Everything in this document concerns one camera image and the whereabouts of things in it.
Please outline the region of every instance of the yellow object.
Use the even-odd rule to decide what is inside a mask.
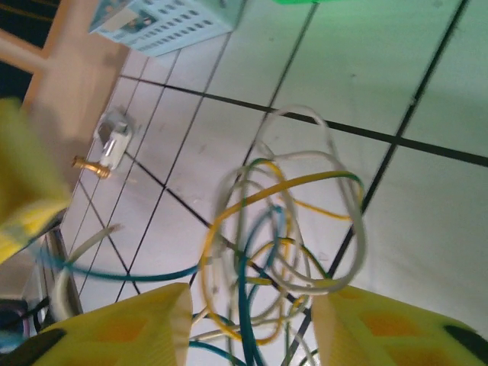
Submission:
[[[347,286],[313,298],[312,320],[323,366],[482,366],[445,326],[465,324]]]
[[[327,178],[343,178],[345,175],[349,175],[352,178],[355,178],[355,180],[357,179],[357,181],[359,181],[359,178],[357,178],[356,175],[347,171],[322,172],[322,173],[315,173],[311,175],[305,175],[303,177],[293,178],[288,181],[281,181],[276,185],[263,189],[262,191],[247,197],[245,205],[249,206],[250,204],[254,204],[255,202],[265,199],[266,197],[269,197],[272,194],[285,191],[288,188],[292,188],[297,185],[304,185],[312,181],[320,181]],[[224,324],[224,322],[215,313],[214,302],[212,301],[212,298],[208,293],[208,289],[207,289],[206,266],[207,266],[207,258],[210,257],[211,244],[214,240],[214,236],[216,235],[218,228],[222,225],[225,219],[229,218],[230,216],[238,212],[241,208],[242,208],[242,202],[234,204],[233,206],[228,207],[224,212],[222,212],[222,214],[218,218],[215,219],[213,225],[207,231],[207,236],[205,237],[205,243],[204,243],[204,251],[200,261],[201,290],[205,301],[205,306],[208,310],[208,316],[215,322],[215,324],[217,324],[217,326],[222,330],[224,334],[226,334],[226,336],[229,336],[238,341],[242,340],[242,336],[237,331],[227,326],[227,324]],[[257,345],[265,345],[269,342],[270,342],[270,338],[256,339]]]
[[[65,209],[70,197],[20,107],[17,100],[0,99],[0,264]]]
[[[185,366],[191,328],[188,284],[170,284],[56,323],[67,334],[36,366]]]
[[[89,162],[81,156],[75,156],[72,161],[73,168],[88,169],[94,172],[100,179],[110,177],[111,170],[99,162]]]

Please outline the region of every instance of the white cable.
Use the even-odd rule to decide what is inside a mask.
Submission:
[[[76,261],[83,253],[89,250],[92,246],[98,244],[104,237],[107,235],[118,231],[122,228],[120,224],[115,224],[109,227],[106,227],[95,235],[93,235],[90,239],[86,242],[81,244],[76,250],[68,257],[67,262],[73,263]],[[63,268],[59,273],[57,279],[54,282],[54,288],[51,292],[51,310],[53,313],[53,318],[55,321],[60,322],[62,320],[66,320],[75,316],[74,312],[71,309],[68,301],[68,294],[67,294],[67,284],[69,276],[71,272],[68,268]]]

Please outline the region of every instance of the black plastic part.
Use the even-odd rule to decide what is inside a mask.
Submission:
[[[62,337],[64,329],[53,329],[29,338],[23,345],[0,358],[0,366],[32,366]]]
[[[488,364],[488,341],[478,333],[459,326],[445,326],[444,329],[484,364]]]

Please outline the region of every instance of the floor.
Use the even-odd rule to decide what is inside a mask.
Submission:
[[[368,259],[353,285],[453,316],[488,336],[486,16],[484,0],[249,0],[231,35],[158,59],[132,52],[108,109],[126,112],[136,133],[111,178],[81,175],[62,227],[67,249],[122,223],[79,263],[132,274],[194,265],[220,179],[258,155],[253,140],[268,112],[305,104],[328,120],[340,159],[367,188]],[[265,134],[274,151],[325,149],[307,117],[278,122]],[[100,151],[95,141],[90,157]],[[292,178],[325,169],[309,161],[285,172]],[[340,210],[334,187],[293,193]],[[345,273],[355,244],[348,224],[307,211],[299,218],[323,266]],[[203,304],[198,277],[181,279],[193,284],[195,310]],[[85,311],[163,285],[75,281]],[[273,291],[259,296],[265,301]],[[314,349],[310,325],[309,311],[292,322]],[[210,329],[202,322],[193,332]],[[296,345],[292,351],[296,365],[304,353]],[[280,364],[282,341],[262,353]],[[203,351],[188,357],[192,365],[226,364]]]
[[[30,122],[71,188],[79,172],[71,167],[75,155],[86,154],[93,130],[107,105],[128,49],[88,26],[98,0],[69,3],[63,31],[46,59],[0,37],[0,53],[41,70],[40,89],[30,110]]]

